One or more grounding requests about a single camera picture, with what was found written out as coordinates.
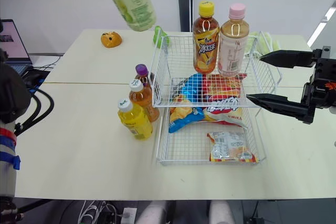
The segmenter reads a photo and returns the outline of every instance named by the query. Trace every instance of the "floor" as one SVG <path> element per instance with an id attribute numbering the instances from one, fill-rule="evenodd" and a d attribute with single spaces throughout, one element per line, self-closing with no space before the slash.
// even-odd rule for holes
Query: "floor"
<path id="1" fill-rule="evenodd" d="M 36 199 L 16 198 L 15 204 L 21 207 L 30 204 Z M 236 224 L 243 224 L 243 215 L 250 217 L 253 214 L 256 200 L 230 200 Z M 118 213 L 124 207 L 136 207 L 137 217 L 149 204 L 149 201 L 114 201 Z M 82 207 L 81 200 L 53 200 L 31 210 L 25 214 L 21 224 L 70 224 L 77 223 Z M 207 223 L 206 200 L 179 200 L 176 202 L 173 224 Z M 265 223 L 276 224 L 315 224 L 336 223 L 336 200 L 330 199 L 303 199 L 259 201 L 257 215 L 265 219 Z"/>

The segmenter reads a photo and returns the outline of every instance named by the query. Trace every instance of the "laptop keyboard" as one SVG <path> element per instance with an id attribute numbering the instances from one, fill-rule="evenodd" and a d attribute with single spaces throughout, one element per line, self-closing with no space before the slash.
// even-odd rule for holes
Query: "laptop keyboard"
<path id="1" fill-rule="evenodd" d="M 20 76 L 26 71 L 28 65 L 22 64 L 22 65 L 10 65 Z"/>

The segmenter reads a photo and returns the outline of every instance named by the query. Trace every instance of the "snack bag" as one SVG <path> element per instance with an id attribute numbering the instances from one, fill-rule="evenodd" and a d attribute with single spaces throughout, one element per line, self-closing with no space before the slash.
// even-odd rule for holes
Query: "snack bag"
<path id="1" fill-rule="evenodd" d="M 214 143 L 209 158 L 211 162 L 258 162 L 247 147 L 244 133 L 210 132 L 207 136 Z"/>
<path id="2" fill-rule="evenodd" d="M 199 92 L 202 87 L 202 74 L 194 74 L 187 80 L 178 84 L 178 88 L 174 90 L 173 102 L 197 102 Z M 201 121 L 204 118 L 203 110 L 200 107 L 172 107 L 170 108 L 169 133 L 174 133 L 185 125 Z"/>
<path id="3" fill-rule="evenodd" d="M 241 81 L 246 76 L 247 74 L 240 73 L 235 77 L 223 77 L 219 74 L 209 74 L 203 77 L 204 100 L 216 105 L 206 107 L 203 110 L 204 121 L 246 127 L 243 120 L 243 110 L 238 106 Z"/>

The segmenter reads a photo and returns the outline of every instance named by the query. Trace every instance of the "white wire basket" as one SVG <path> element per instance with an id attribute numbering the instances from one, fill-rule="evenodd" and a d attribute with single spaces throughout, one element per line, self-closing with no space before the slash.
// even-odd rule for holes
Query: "white wire basket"
<path id="1" fill-rule="evenodd" d="M 247 128 L 234 125 L 221 125 L 211 122 L 191 123 L 176 131 L 168 133 L 169 109 L 165 110 L 156 149 L 156 159 L 163 165 L 209 165 L 209 164 L 245 164 L 256 165 L 266 158 L 264 145 L 258 123 L 263 119 L 259 116 L 261 109 L 243 108 L 243 116 Z M 236 132 L 244 134 L 248 149 L 254 154 L 256 162 L 240 161 L 211 162 L 209 155 L 213 143 L 207 137 L 209 132 Z"/>
<path id="2" fill-rule="evenodd" d="M 239 107 L 258 107 L 246 98 L 247 94 L 255 93 L 276 93 L 276 88 L 282 76 L 277 69 L 277 76 L 271 73 L 268 64 L 259 60 L 262 52 L 259 52 L 259 36 L 249 36 L 248 45 L 250 49 L 245 52 L 241 73 L 246 73 L 247 77 L 242 80 Z M 177 106 L 223 106 L 220 101 L 207 101 L 205 93 L 201 91 L 199 99 L 194 102 L 176 102 L 174 97 L 176 91 L 181 88 L 181 83 L 185 82 L 196 71 L 193 66 L 193 38 L 192 36 L 162 36 L 161 48 L 155 47 L 150 72 L 154 72 L 154 80 L 151 83 L 153 90 L 154 107 L 177 107 Z M 219 74 L 217 65 L 215 70 L 208 74 Z M 221 86 L 227 86 L 232 78 L 216 80 Z M 237 104 L 225 104 L 226 106 L 237 106 Z"/>

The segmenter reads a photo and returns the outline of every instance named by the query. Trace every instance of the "upper basket shelf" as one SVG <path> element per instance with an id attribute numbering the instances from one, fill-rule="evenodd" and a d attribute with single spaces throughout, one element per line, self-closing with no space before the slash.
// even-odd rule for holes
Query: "upper basket shelf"
<path id="1" fill-rule="evenodd" d="M 154 80 L 151 83 L 153 106 L 258 107 L 249 101 L 246 95 L 275 93 L 276 87 L 281 81 L 281 73 L 277 68 L 270 68 L 269 64 L 259 60 L 259 57 L 264 54 L 262 49 L 265 47 L 265 41 L 262 38 L 262 32 L 258 36 L 248 37 L 243 65 L 240 70 L 240 73 L 243 74 L 241 76 L 244 76 L 243 79 L 238 77 L 222 78 L 218 73 L 217 63 L 212 73 L 198 74 L 190 79 L 192 75 L 197 73 L 193 66 L 192 36 L 163 36 L 161 48 L 155 47 L 150 70 L 154 73 Z M 176 97 L 182 92 L 187 81 L 187 88 L 191 92 L 197 90 L 197 96 L 194 95 L 191 100 L 177 99 Z M 223 95 L 225 87 L 230 87 L 232 84 L 241 81 L 240 94 L 237 94 L 237 92 L 225 92 L 226 96 L 231 99 L 210 100 L 201 87 L 205 81 L 216 83 L 215 86 L 218 89 L 212 90 L 213 95 Z"/>

